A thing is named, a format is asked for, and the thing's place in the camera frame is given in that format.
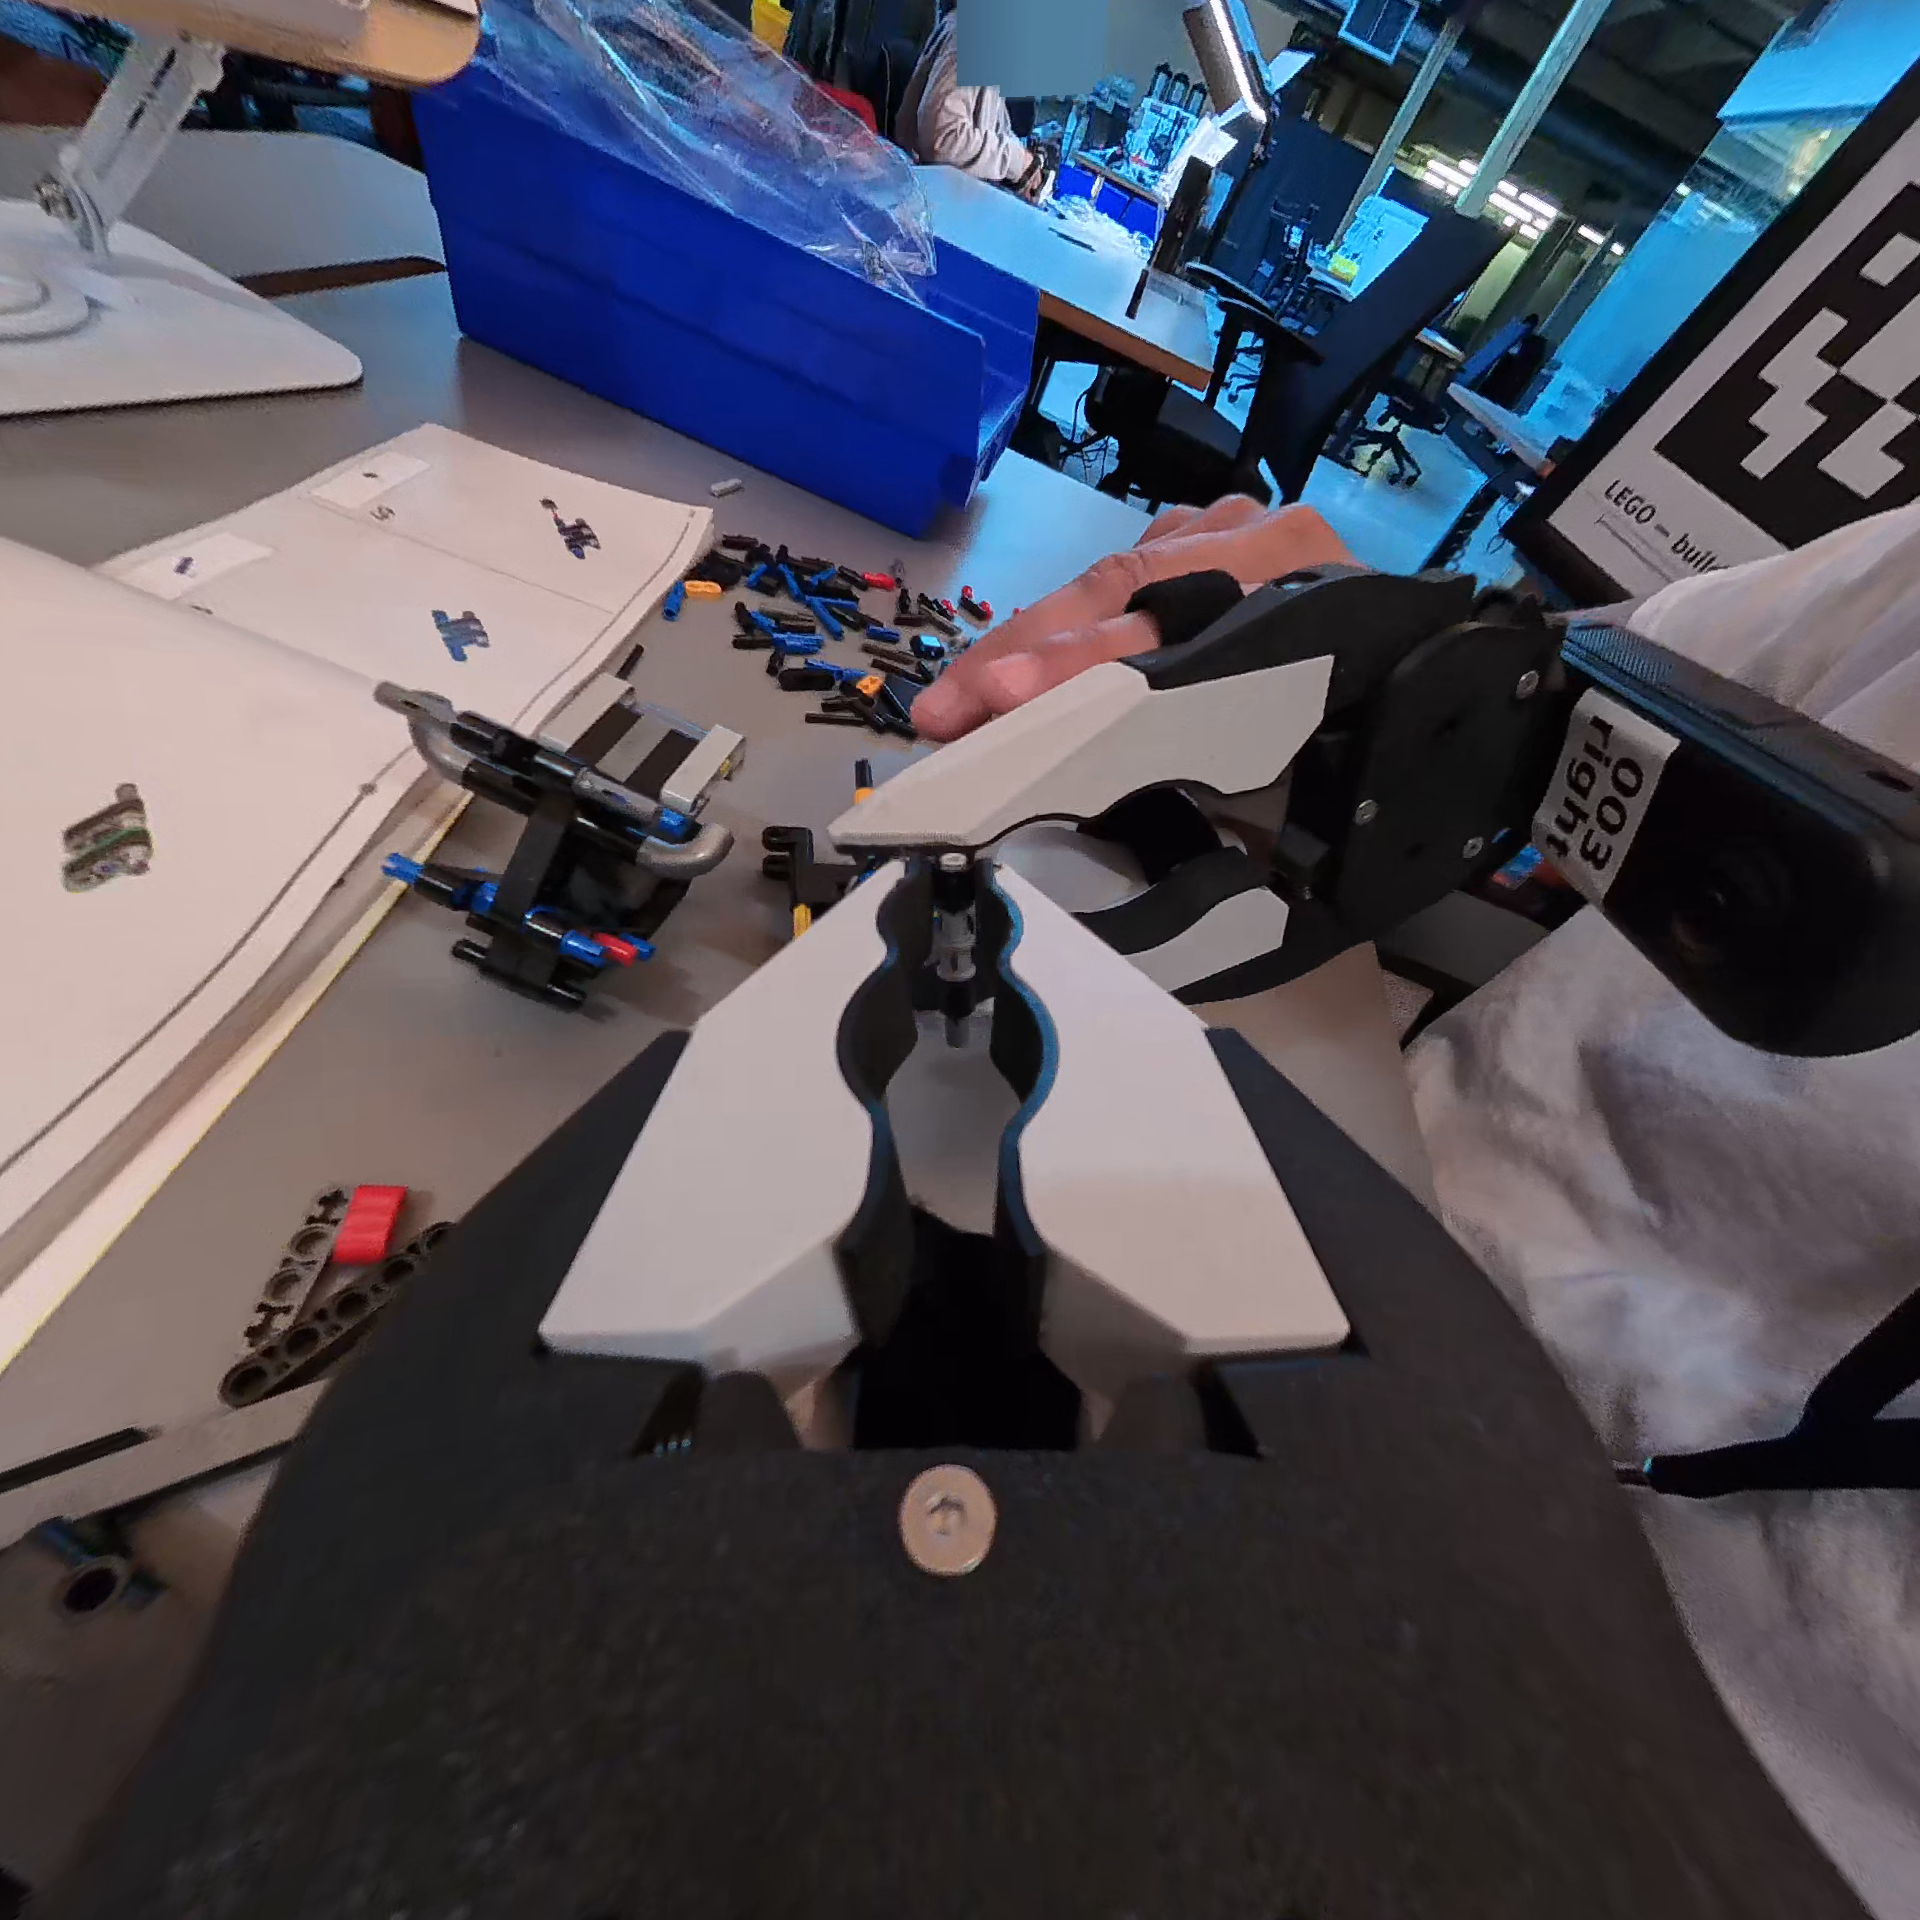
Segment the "pile of loose lego pieces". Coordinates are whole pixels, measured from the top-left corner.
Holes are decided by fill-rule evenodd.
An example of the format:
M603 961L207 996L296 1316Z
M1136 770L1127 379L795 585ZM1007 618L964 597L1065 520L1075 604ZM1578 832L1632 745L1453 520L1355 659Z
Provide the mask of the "pile of loose lego pieces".
M903 562L853 566L754 536L721 536L665 590L663 622L722 618L727 645L780 690L811 702L808 722L914 741L914 704L992 628L969 585L914 588Z

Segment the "wooden board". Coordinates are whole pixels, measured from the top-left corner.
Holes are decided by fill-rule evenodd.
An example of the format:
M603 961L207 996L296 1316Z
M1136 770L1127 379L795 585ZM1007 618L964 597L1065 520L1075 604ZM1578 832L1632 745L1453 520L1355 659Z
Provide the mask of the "wooden board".
M457 75L479 45L475 3L56 3L137 33L172 33L244 57L419 90Z

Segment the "short black lego beam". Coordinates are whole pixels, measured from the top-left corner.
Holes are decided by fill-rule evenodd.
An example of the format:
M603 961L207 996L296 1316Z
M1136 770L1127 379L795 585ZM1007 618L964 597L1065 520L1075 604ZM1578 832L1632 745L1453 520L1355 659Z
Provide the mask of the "short black lego beam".
M969 979L941 979L931 961L932 920L938 912L971 912L976 920L976 972ZM949 1050L969 1043L975 1008L981 996L979 981L979 877L967 852L941 852L931 869L931 926L928 926L928 1008L940 1016Z

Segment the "blue plastic storage bin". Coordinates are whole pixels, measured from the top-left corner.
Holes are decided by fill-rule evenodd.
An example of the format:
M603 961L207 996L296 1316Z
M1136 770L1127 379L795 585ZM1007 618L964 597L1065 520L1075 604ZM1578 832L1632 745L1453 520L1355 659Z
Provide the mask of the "blue plastic storage bin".
M467 338L925 537L1024 410L1041 292L936 245L924 301L617 157L472 64L417 96Z

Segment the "white lego instruction booklet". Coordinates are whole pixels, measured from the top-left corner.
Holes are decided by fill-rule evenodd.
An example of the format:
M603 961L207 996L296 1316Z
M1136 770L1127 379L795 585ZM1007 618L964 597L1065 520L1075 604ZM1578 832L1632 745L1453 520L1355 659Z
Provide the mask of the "white lego instruction booklet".
M423 422L98 566L5 541L5 1360L423 794L378 685L536 729L711 532L709 504Z

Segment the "blue yellow lego subassembly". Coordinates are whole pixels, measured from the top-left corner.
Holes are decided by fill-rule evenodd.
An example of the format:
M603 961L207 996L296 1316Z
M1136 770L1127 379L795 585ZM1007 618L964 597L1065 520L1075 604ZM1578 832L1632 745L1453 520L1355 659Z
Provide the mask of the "blue yellow lego subassembly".
M885 848L842 848L795 822L763 828L760 843L760 875L785 894L791 941L893 858Z

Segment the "large black grey lego chassis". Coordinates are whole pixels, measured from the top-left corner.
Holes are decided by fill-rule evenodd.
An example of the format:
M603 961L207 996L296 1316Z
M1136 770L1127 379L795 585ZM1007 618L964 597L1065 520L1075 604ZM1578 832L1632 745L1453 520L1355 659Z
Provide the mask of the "large black grey lego chassis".
M387 880L465 920L457 961L519 996L580 1008L601 976L650 961L688 888L733 846L704 810L747 739L647 704L617 675L579 685L532 734L392 681L375 702L432 772L521 820L498 870L381 861Z

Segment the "grey lego beam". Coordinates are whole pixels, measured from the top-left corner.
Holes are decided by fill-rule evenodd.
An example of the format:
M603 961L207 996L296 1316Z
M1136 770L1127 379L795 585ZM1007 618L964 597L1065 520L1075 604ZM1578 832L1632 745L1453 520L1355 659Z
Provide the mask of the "grey lego beam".
M335 1259L353 1201L353 1185L329 1187L312 1198L259 1291L244 1328L248 1354L260 1352L301 1316Z

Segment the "clear plastic bag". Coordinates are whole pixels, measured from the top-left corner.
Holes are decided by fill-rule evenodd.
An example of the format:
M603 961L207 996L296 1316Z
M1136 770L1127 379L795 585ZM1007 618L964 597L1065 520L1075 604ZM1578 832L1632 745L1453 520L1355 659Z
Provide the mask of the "clear plastic bag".
M647 176L914 305L938 248L909 163L703 3L488 3L472 66Z

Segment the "black office chair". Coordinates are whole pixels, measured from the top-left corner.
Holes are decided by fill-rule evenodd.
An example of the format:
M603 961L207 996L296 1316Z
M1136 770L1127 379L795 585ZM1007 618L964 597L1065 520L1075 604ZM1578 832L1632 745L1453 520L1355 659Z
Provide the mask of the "black office chair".
M1226 497L1297 500L1314 462L1423 329L1464 294L1504 245L1489 222L1434 216L1415 240L1314 333L1237 298L1221 300L1217 363L1204 396L1165 386L1148 398L1114 371L1089 398L1089 422L1116 444L1106 497L1148 510L1208 507Z

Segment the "dark grey flat lego panel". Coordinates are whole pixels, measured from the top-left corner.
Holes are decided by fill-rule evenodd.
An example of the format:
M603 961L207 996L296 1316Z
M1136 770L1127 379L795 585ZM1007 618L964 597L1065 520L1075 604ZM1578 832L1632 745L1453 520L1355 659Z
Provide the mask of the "dark grey flat lego panel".
M63 1475L83 1469L103 1458L125 1453L153 1441L153 1428L128 1426L109 1430L73 1446L63 1446L28 1460L5 1468L0 1477L3 1498L57 1478Z

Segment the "blue hollow lego piece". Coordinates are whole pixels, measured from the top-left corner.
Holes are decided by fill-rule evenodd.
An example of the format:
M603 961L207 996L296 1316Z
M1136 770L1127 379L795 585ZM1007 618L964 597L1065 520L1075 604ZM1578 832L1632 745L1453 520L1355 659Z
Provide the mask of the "blue hollow lego piece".
M125 1533L109 1520L47 1520L23 1542L57 1563L56 1611L63 1618L90 1618L119 1604L146 1610L164 1595L164 1581L133 1557Z

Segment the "person's right hand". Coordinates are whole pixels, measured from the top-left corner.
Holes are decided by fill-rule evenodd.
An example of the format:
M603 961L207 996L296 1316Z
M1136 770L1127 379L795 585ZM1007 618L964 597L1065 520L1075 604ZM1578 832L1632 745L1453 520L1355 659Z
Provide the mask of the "person's right hand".
M1160 584L1224 571L1237 588L1256 590L1355 562L1333 523L1305 505L1268 510L1251 497L1224 497L1208 507L1168 507L1131 548L1023 609L946 667L924 688L909 722L924 741L944 745L1095 666L1161 646L1157 613L1133 606Z

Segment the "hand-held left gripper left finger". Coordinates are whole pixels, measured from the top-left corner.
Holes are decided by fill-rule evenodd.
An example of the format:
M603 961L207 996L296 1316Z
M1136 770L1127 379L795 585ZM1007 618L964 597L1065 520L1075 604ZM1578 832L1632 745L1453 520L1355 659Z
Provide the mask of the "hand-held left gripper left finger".
M691 1029L545 1312L549 1352L788 1398L893 1338L916 1227L888 1093L928 938L928 864L890 861Z

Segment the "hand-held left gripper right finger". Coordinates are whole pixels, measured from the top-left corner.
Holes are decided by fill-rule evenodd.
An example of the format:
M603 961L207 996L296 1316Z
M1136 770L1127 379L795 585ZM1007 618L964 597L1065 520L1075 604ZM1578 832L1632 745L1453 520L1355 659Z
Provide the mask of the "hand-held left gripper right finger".
M1218 1045L1227 1041L996 866L991 1056L1016 1097L996 1249L1043 1358L1105 1426L1148 1380L1338 1354L1338 1300Z

